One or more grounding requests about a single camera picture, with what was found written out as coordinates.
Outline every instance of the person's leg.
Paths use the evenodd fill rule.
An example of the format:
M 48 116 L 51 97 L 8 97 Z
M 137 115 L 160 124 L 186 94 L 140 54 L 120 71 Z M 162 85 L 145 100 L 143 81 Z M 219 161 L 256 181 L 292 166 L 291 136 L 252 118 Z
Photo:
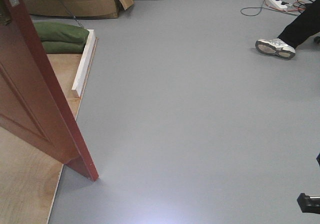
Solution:
M 296 48 L 307 38 L 320 32 L 320 0 L 316 0 L 278 36 L 286 44 Z

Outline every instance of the red-brown door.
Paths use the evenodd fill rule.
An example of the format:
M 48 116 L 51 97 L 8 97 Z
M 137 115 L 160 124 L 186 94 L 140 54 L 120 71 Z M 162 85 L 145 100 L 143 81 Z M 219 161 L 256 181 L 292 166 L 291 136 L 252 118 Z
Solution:
M 22 0 L 0 0 L 0 126 L 91 180 L 98 173 Z

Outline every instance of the black object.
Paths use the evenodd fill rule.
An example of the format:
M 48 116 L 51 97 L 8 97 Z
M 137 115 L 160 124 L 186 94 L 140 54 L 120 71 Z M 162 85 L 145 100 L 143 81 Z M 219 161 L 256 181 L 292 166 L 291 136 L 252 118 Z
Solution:
M 320 0 L 316 0 L 284 29 L 278 38 L 291 47 L 297 48 L 298 45 L 319 32 Z
M 319 163 L 319 165 L 320 165 L 320 154 L 318 155 L 318 157 L 316 158 L 317 159 L 317 161 L 318 161 L 318 163 Z
M 320 196 L 301 193 L 297 199 L 303 213 L 320 214 Z
M 315 37 L 315 38 L 313 39 L 313 41 L 314 41 L 316 44 L 320 44 L 320 36 Z

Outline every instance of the plywood board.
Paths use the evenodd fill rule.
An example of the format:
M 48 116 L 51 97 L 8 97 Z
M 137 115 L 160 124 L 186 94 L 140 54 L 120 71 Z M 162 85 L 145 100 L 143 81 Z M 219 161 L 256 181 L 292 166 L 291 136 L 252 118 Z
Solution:
M 76 118 L 81 99 L 71 89 L 82 55 L 48 57 Z M 1 127 L 0 137 L 0 223 L 47 223 L 63 165 Z
M 76 117 L 80 106 L 80 98 L 74 97 L 72 85 L 77 74 L 81 54 L 50 54 L 48 58 L 68 101 L 73 116 Z

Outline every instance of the cardboard box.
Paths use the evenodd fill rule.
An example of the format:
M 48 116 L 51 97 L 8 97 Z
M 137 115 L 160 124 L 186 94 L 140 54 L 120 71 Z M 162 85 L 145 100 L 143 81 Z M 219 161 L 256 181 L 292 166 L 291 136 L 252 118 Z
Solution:
M 119 9 L 134 4 L 133 0 L 23 0 L 29 14 L 44 16 L 117 18 Z

